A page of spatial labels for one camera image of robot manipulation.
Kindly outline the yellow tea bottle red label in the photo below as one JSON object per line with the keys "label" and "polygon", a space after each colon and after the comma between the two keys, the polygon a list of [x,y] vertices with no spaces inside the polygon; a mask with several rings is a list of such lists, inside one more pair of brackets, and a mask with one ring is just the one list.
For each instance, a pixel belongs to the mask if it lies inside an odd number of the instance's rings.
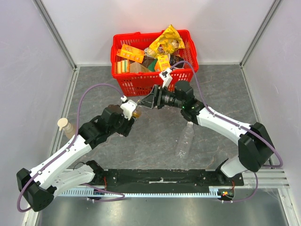
{"label": "yellow tea bottle red label", "polygon": [[141,115],[142,115],[142,107],[138,105],[135,108],[135,110],[132,112],[132,116],[134,118],[138,119]]}

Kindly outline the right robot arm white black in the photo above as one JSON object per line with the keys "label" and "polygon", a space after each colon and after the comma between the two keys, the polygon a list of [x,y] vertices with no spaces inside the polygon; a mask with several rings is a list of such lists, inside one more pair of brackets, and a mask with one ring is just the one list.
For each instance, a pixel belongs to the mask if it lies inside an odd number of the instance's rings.
{"label": "right robot arm white black", "polygon": [[220,185],[227,185],[232,177],[244,171],[257,172],[273,154],[273,143],[265,126],[259,122],[250,125],[218,114],[194,96],[194,90],[187,81],[178,81],[174,91],[154,85],[152,91],[139,105],[153,109],[164,106],[181,109],[181,115],[188,122],[212,129],[238,146],[238,156],[220,165],[215,179]]}

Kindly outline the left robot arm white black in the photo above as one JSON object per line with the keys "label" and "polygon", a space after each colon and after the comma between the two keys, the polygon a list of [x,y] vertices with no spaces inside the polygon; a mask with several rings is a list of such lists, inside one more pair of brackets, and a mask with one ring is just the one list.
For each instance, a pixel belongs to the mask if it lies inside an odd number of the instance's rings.
{"label": "left robot arm white black", "polygon": [[122,105],[109,105],[101,115],[84,123],[60,150],[43,163],[31,170],[20,169],[16,174],[20,191],[18,211],[25,211],[20,207],[22,198],[28,202],[28,209],[39,212],[70,188],[89,182],[93,185],[100,184],[103,181],[102,168],[95,161],[89,161],[69,173],[64,173],[64,170],[99,144],[106,142],[111,135],[117,133],[127,137],[136,120],[133,115],[136,108],[137,104],[131,100]]}

